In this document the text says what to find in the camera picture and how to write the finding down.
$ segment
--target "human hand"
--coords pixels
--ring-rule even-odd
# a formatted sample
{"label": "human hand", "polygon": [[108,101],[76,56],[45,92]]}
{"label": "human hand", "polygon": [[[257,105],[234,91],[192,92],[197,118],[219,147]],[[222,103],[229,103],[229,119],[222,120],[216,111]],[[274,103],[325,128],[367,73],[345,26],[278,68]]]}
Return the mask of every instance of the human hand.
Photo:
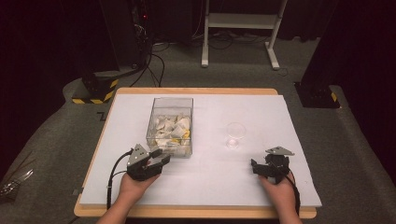
{"label": "human hand", "polygon": [[[294,183],[292,173],[288,173],[288,178]],[[265,176],[259,175],[259,179],[276,208],[280,223],[302,223],[295,210],[296,199],[293,185],[289,180],[283,178],[282,181],[275,185]]]}
{"label": "human hand", "polygon": [[155,175],[145,181],[133,180],[128,174],[122,176],[120,182],[120,192],[117,201],[124,201],[130,204],[130,207],[139,201],[143,194],[146,192],[148,187],[158,178],[160,175]]}
{"label": "human hand", "polygon": [[124,174],[120,183],[120,192],[114,204],[103,214],[97,223],[125,223],[128,212],[139,201],[146,189],[158,179],[155,175],[145,181],[133,180],[128,174]]}

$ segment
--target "black curtain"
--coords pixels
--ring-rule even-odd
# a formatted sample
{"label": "black curtain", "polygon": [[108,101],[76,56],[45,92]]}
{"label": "black curtain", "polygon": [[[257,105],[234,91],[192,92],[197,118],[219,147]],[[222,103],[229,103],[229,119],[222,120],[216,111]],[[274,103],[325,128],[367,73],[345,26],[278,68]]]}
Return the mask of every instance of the black curtain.
{"label": "black curtain", "polygon": [[0,3],[0,178],[35,130],[65,102],[78,78],[64,48],[58,1]]}
{"label": "black curtain", "polygon": [[395,11],[391,0],[339,1],[301,82],[312,92],[332,84],[342,87],[361,131],[394,183]]}
{"label": "black curtain", "polygon": [[278,37],[302,41],[321,37],[338,0],[289,0],[279,28]]}

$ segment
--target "white paper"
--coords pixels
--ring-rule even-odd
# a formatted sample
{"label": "white paper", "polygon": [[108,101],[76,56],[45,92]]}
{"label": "white paper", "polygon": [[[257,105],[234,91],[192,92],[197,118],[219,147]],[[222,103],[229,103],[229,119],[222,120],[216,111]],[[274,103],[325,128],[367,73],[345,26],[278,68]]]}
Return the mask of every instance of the white paper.
{"label": "white paper", "polygon": [[[271,205],[250,159],[264,164],[266,149],[284,147],[290,156],[301,206],[321,206],[286,102],[281,95],[118,94],[115,98],[80,203],[106,204],[106,185],[116,160],[141,144],[149,150],[146,133],[154,97],[192,97],[192,155],[172,158],[146,191],[140,204],[159,205]],[[226,147],[227,124],[240,122],[246,136],[236,149]],[[128,157],[116,171],[126,170]],[[121,175],[113,179],[112,202]]]}

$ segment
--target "wooden table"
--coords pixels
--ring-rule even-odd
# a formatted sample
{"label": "wooden table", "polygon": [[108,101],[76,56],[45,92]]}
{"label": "wooden table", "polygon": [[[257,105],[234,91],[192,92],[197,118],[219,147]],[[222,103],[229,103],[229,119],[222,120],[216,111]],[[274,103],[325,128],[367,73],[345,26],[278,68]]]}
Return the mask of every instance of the wooden table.
{"label": "wooden table", "polygon": [[[235,88],[120,88],[119,94],[249,94],[277,95],[274,89],[235,89]],[[97,148],[83,188],[95,159]],[[106,205],[86,206],[79,203],[81,194],[75,206],[78,217],[100,217],[106,211]],[[315,207],[301,207],[300,218],[313,218],[317,214]],[[164,217],[164,218],[277,218],[273,207],[262,206],[176,206],[176,205],[136,205],[129,212],[129,217]]]}

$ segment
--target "gray carpet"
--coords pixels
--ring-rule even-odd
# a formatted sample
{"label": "gray carpet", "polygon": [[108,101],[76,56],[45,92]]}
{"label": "gray carpet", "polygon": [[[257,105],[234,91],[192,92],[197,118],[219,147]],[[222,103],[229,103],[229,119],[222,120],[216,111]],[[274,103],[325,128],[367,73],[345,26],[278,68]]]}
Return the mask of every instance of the gray carpet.
{"label": "gray carpet", "polygon": [[[272,70],[262,42],[234,43],[227,49],[209,50],[209,67],[201,67],[201,48],[171,45],[156,52],[165,62],[164,87],[274,88],[284,95],[300,138],[323,207],[304,223],[396,223],[396,190],[354,119],[340,87],[331,86],[342,108],[303,108],[293,87],[300,81],[318,41],[301,43],[277,40],[279,71]],[[216,47],[222,42],[211,41]],[[154,50],[164,49],[165,45]],[[161,62],[153,58],[151,70],[158,76]],[[120,80],[132,84],[138,75]],[[64,87],[66,103],[35,132],[9,169],[24,160],[34,168],[22,183],[14,203],[0,204],[0,223],[68,223],[79,189],[87,173],[110,104],[75,105],[71,96],[79,80]],[[136,87],[153,87],[149,72]],[[94,223],[81,217],[74,223]],[[132,223],[265,223],[264,220],[133,219]]]}

